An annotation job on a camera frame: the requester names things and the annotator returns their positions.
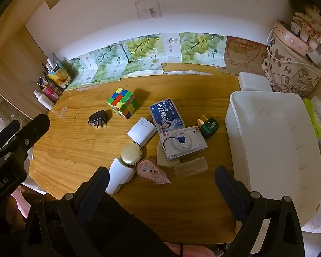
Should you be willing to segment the white curved plastic holder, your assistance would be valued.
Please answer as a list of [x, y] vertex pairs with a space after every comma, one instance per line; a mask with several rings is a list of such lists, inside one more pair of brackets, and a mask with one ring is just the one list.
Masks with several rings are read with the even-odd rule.
[[119, 158], [115, 158], [109, 167], [109, 184], [106, 188], [108, 194], [115, 194], [126, 183], [130, 182], [135, 169], [125, 165]]

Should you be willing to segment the pink correction tape dispenser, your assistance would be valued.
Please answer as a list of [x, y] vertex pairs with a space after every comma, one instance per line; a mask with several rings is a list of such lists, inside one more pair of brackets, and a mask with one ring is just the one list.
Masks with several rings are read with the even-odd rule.
[[136, 166], [138, 176], [156, 184], [171, 184], [166, 173], [151, 159], [143, 159]]

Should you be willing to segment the white plastic storage bin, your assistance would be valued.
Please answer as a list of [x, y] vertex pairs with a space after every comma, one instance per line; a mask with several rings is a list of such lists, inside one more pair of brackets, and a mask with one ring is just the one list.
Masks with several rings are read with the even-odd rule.
[[235, 91], [225, 123], [234, 177], [265, 198], [290, 196], [304, 226], [321, 202], [321, 154], [301, 97]]

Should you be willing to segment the white instant camera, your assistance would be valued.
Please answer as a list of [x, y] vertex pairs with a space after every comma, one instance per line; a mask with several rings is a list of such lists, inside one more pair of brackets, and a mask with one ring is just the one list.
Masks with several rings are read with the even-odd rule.
[[160, 141], [168, 161], [208, 148], [197, 126], [162, 133]]

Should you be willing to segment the beige angular small box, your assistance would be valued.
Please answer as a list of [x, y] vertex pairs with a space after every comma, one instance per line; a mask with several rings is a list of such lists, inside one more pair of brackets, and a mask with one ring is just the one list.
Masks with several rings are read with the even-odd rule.
[[163, 150], [161, 142], [157, 143], [157, 161], [156, 162], [157, 162], [158, 166], [164, 166], [164, 167], [168, 167], [168, 168], [171, 168], [171, 167], [174, 167], [174, 166], [180, 164], [179, 159], [168, 161], [168, 159], [166, 158], [165, 152]]

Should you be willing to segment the white 33W charger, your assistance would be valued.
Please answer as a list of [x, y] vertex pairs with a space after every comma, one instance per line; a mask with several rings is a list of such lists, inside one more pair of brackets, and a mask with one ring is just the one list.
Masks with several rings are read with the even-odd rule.
[[144, 147], [150, 138], [156, 133], [154, 124], [146, 118], [141, 117], [135, 125], [127, 132], [127, 136], [136, 142], [140, 147]]

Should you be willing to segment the multicolour Rubik's cube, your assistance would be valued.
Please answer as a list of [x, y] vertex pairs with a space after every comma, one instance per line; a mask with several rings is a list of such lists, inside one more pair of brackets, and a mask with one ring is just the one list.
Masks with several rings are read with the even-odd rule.
[[128, 120], [140, 106], [134, 93], [123, 88], [118, 88], [111, 95], [107, 101], [107, 105], [126, 120]]

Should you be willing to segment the pink tube bottle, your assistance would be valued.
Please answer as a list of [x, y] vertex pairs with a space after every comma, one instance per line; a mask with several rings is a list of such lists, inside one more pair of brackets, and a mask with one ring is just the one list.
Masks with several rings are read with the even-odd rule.
[[48, 85], [43, 89], [43, 94], [46, 95], [52, 102], [56, 103], [61, 96], [61, 91], [53, 87], [53, 85]]

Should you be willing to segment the black power adapter plug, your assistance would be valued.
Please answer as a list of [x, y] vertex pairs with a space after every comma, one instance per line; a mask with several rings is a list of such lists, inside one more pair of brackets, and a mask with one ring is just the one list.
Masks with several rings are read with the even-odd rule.
[[97, 111], [89, 117], [88, 124], [92, 127], [103, 127], [106, 126], [108, 122], [108, 115], [105, 110]]

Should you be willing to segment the green perfume bottle gold cap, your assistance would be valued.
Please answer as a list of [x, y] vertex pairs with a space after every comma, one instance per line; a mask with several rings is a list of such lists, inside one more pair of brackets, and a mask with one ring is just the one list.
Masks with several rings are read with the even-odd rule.
[[212, 137], [219, 128], [219, 123], [213, 117], [207, 118], [204, 115], [197, 119], [197, 125], [204, 139]]

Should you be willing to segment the blue dental floss box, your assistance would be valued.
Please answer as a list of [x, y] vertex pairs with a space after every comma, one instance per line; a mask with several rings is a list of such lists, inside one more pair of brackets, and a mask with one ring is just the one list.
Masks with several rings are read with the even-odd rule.
[[170, 98], [150, 105], [149, 110], [153, 123], [160, 135], [186, 127], [175, 104]]

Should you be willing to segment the small white lidded box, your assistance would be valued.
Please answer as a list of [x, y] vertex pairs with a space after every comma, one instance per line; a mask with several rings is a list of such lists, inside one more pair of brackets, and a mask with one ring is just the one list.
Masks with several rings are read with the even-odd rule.
[[247, 72], [238, 75], [239, 86], [242, 91], [272, 92], [272, 87], [266, 77]]

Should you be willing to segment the beige printed fabric bag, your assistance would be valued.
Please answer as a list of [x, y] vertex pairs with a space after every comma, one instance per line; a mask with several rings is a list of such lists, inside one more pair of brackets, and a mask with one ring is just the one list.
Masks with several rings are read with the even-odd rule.
[[275, 92], [307, 97], [321, 79], [321, 69], [285, 46], [275, 35], [267, 45], [262, 69]]

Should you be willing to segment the grape print cardboard sheets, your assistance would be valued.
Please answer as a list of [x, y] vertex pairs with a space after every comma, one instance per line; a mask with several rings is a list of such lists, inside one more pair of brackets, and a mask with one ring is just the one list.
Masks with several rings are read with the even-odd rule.
[[69, 90], [163, 74], [164, 63], [225, 67], [227, 36], [210, 33], [164, 33], [126, 39], [64, 61], [74, 75]]

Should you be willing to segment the pink square wall sticker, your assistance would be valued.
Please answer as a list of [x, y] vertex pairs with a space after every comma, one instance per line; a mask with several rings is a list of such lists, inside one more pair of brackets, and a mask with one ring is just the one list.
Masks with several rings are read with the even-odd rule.
[[159, 0], [135, 1], [135, 8], [139, 20], [155, 19], [162, 17]]

